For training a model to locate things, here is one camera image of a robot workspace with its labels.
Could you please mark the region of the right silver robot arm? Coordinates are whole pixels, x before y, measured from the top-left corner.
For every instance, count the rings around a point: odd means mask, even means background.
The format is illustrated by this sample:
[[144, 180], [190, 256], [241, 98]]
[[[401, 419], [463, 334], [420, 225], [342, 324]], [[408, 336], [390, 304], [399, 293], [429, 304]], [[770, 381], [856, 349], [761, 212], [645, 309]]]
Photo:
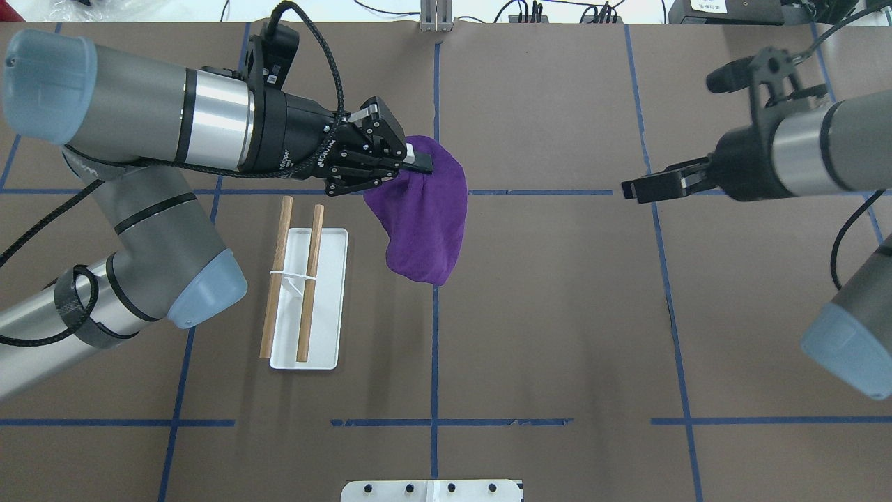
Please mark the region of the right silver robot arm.
[[831, 246], [836, 295], [801, 337], [804, 353], [873, 400], [890, 398], [890, 238], [843, 282], [839, 249], [854, 223], [890, 193], [891, 96], [883, 90], [829, 105], [810, 104], [823, 86], [751, 108], [752, 123], [725, 133], [710, 155], [621, 184], [650, 204], [720, 190], [738, 202], [866, 193]]

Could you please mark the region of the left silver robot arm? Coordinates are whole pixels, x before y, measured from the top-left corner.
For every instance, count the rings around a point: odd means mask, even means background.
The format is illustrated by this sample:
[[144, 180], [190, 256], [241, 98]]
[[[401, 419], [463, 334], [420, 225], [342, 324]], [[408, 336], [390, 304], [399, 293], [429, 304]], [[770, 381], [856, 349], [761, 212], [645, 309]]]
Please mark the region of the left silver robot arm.
[[85, 188], [2, 254], [6, 263], [88, 196], [122, 244], [67, 267], [2, 312], [2, 398], [120, 345], [153, 322], [191, 328], [247, 291], [184, 172], [325, 181], [328, 196], [373, 190], [399, 172], [430, 174], [381, 98], [329, 111], [282, 89], [299, 45], [268, 23], [242, 70], [178, 66], [84, 37], [25, 29], [3, 58], [3, 113], [20, 136], [60, 149]]

